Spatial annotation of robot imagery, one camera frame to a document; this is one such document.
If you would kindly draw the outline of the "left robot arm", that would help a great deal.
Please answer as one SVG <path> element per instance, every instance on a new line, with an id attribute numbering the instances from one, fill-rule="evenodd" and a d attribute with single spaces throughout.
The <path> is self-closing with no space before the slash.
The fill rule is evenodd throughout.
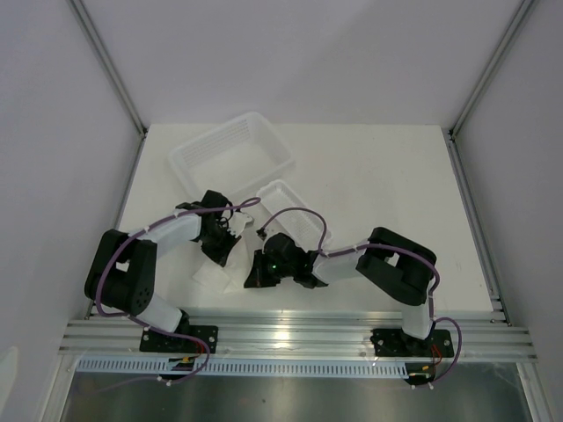
<path id="1" fill-rule="evenodd" d="M 104 317 L 130 317 L 160 331 L 160 341 L 174 352 L 190 343 L 182 324 L 186 313 L 155 293 L 157 262 L 187 243 L 221 268 L 242 239 L 247 215 L 219 192 L 208 190 L 202 200 L 183 202 L 166 217 L 130 233 L 110 229 L 91 263 L 84 294 Z"/>

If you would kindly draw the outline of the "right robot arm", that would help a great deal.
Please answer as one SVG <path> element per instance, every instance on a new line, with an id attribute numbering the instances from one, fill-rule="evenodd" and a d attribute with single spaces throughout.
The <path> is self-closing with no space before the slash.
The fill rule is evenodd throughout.
<path id="1" fill-rule="evenodd" d="M 363 244 L 337 251 L 307 251 L 280 233 L 254 252 L 244 288 L 275 287 L 284 279 L 308 289 L 366 280 L 399 303 L 398 341 L 414 356 L 434 342 L 434 291 L 440 283 L 436 261 L 430 249 L 383 227 L 373 229 Z"/>

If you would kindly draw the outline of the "white paper napkin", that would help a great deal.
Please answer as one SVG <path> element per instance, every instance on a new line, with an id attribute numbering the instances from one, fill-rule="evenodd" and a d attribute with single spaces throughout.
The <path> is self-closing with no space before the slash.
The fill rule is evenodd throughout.
<path id="1" fill-rule="evenodd" d="M 244 289 L 252 270 L 252 257 L 247 243 L 241 239 L 230 252 L 225 266 L 205 258 L 193 279 L 204 288 L 217 294 L 234 294 Z"/>

